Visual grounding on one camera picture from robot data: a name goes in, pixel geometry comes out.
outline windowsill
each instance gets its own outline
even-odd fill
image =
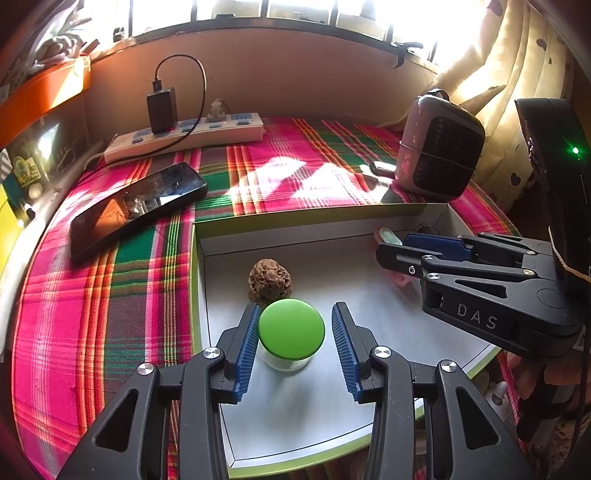
[[[91,54],[91,60],[99,61],[114,53],[117,53],[134,45],[141,45],[152,40],[160,40],[166,37],[181,35],[186,33],[195,33],[202,31],[223,30],[233,28],[270,28],[279,30],[294,30],[318,35],[328,35],[330,37],[341,38],[343,40],[353,41],[355,43],[367,45],[368,47],[377,48],[378,50],[387,51],[394,55],[404,52],[404,60],[410,61],[427,70],[438,73],[439,68],[434,63],[419,57],[418,55],[405,51],[403,48],[392,45],[389,42],[378,40],[376,38],[368,37],[361,33],[357,33],[344,28],[333,27],[331,25],[319,24],[315,22],[292,20],[286,18],[258,18],[258,17],[226,17],[226,18],[212,18],[211,20],[199,20],[179,25],[171,25],[170,27],[159,28],[131,38],[125,38],[111,45],[109,48],[101,51],[95,51]]]

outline wall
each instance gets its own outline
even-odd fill
[[[165,56],[188,53],[207,71],[207,105],[223,98],[232,112],[261,116],[395,121],[434,78],[425,67],[377,48],[315,33],[243,28],[177,34],[126,48],[92,65],[85,92],[90,137],[110,141],[149,126],[146,95]],[[179,119],[201,102],[198,67],[171,59],[161,69],[174,86]]]

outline green lid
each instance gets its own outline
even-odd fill
[[[261,314],[259,337],[272,355],[285,360],[303,360],[322,346],[324,321],[320,313],[304,301],[277,300]]]

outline orange shelf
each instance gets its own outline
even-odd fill
[[[0,105],[0,147],[49,110],[90,86],[90,58],[60,63],[23,83]]]

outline plaid blanket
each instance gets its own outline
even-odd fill
[[[261,142],[182,151],[82,179],[47,228],[17,311],[12,399],[25,454],[53,479],[97,414],[143,361],[186,362],[191,351],[189,257],[194,221],[313,207],[424,202],[369,163],[395,163],[400,138],[364,125],[267,119]],[[121,187],[187,162],[208,197],[73,268],[70,220]],[[475,232],[516,234],[474,185],[452,203]],[[173,409],[169,478],[177,478]]]

